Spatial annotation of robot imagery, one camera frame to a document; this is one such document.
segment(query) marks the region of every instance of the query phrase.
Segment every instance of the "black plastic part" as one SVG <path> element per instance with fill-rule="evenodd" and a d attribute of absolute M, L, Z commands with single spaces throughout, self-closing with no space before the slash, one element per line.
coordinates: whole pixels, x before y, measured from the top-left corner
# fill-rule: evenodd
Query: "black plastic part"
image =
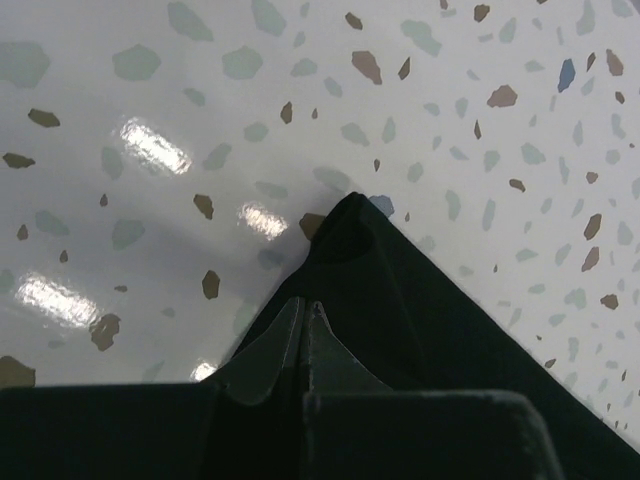
<path fill-rule="evenodd" d="M 307 394 L 313 480 L 561 480 L 542 418 L 511 392 Z"/>
<path fill-rule="evenodd" d="M 393 392 L 302 298 L 200 384 L 8 389 L 0 409 L 10 480 L 562 479 L 524 397 Z"/>
<path fill-rule="evenodd" d="M 0 478 L 196 479 L 218 390 L 131 385 L 0 391 Z"/>

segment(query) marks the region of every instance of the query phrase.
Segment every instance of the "dark green fabric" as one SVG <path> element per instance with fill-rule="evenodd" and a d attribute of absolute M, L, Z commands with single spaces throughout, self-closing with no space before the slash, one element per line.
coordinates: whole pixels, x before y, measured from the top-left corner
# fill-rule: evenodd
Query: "dark green fabric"
<path fill-rule="evenodd" d="M 396 390 L 505 389 L 545 418 L 568 479 L 640 478 L 640 455 L 557 383 L 423 256 L 366 197 L 352 193 L 239 347 L 290 297 L 320 300 L 338 338 Z"/>

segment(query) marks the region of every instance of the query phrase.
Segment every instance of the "glossy floor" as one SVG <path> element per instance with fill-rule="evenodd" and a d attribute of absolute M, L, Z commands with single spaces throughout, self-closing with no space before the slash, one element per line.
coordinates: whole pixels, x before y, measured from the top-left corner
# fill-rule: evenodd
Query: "glossy floor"
<path fill-rule="evenodd" d="M 0 383 L 207 376 L 360 190 L 640 439 L 628 0 L 3 12 Z"/>

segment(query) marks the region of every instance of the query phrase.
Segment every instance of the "white floor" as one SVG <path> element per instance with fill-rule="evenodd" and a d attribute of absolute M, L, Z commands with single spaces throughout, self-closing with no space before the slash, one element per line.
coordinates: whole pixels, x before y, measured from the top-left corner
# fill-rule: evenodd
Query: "white floor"
<path fill-rule="evenodd" d="M 358 190 L 639 441 L 640 15 L 485 1 L 5 1 L 0 386 L 207 376 Z"/>

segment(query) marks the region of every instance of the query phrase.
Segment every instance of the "black fabric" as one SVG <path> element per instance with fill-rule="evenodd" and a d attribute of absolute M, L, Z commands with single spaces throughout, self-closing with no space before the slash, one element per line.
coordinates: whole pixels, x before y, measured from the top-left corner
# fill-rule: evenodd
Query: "black fabric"
<path fill-rule="evenodd" d="M 557 383 L 366 197 L 329 214 L 238 351 L 290 297 L 320 300 L 335 335 L 396 390 L 505 389 L 547 422 L 568 479 L 640 478 L 640 455 Z"/>

